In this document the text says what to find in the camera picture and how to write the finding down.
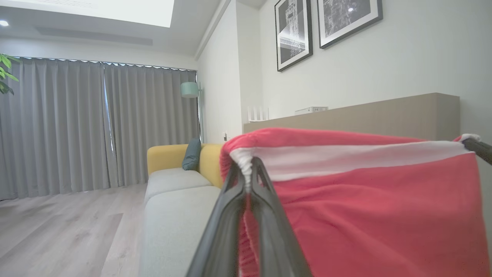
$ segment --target gray sofa cushion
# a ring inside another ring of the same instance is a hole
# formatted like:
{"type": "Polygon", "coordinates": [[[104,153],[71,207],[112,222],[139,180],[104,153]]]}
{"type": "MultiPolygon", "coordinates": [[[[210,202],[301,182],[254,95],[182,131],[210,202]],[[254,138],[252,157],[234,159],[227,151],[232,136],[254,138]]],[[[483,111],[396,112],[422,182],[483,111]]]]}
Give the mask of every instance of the gray sofa cushion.
{"type": "Polygon", "coordinates": [[[182,168],[159,170],[149,176],[144,203],[163,192],[211,186],[210,182],[196,171],[185,171],[182,168]]]}
{"type": "Polygon", "coordinates": [[[145,206],[140,277],[184,277],[220,189],[166,192],[145,206]]]}

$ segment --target framed picture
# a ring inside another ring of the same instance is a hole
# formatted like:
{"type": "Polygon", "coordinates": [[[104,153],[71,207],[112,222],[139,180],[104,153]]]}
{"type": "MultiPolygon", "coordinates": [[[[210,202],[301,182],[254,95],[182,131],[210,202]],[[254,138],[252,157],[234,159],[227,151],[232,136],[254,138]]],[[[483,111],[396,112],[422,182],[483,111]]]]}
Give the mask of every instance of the framed picture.
{"type": "Polygon", "coordinates": [[[283,71],[312,55],[310,0],[275,4],[277,70],[283,71]]]}
{"type": "Polygon", "coordinates": [[[382,0],[318,0],[319,48],[383,19],[382,0]]]}

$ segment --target skylight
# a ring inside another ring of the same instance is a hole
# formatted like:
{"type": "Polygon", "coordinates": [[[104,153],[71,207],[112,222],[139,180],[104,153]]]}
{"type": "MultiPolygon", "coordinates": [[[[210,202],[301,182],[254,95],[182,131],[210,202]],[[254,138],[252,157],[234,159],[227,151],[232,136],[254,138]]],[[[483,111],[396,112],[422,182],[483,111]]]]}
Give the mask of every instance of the skylight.
{"type": "Polygon", "coordinates": [[[171,26],[174,0],[0,0],[0,6],[171,26]]]}

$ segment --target wooden floor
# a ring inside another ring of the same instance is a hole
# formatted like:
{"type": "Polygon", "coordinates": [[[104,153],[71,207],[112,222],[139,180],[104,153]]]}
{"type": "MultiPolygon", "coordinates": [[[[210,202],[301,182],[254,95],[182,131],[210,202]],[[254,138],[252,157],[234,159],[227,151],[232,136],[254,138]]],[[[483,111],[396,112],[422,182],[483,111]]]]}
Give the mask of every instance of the wooden floor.
{"type": "Polygon", "coordinates": [[[0,276],[136,277],[146,185],[0,202],[0,276]]]}

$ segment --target red cloth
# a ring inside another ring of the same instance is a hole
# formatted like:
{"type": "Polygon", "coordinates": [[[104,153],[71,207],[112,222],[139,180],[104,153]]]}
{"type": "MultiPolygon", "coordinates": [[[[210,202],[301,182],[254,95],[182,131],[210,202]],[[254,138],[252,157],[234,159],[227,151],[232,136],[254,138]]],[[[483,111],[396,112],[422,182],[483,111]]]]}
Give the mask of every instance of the red cloth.
{"type": "MultiPolygon", "coordinates": [[[[263,129],[224,145],[222,176],[233,159],[247,174],[251,156],[264,161],[314,277],[489,276],[478,167],[461,143],[263,129]]],[[[259,276],[257,227],[246,212],[245,277],[259,276]]]]}

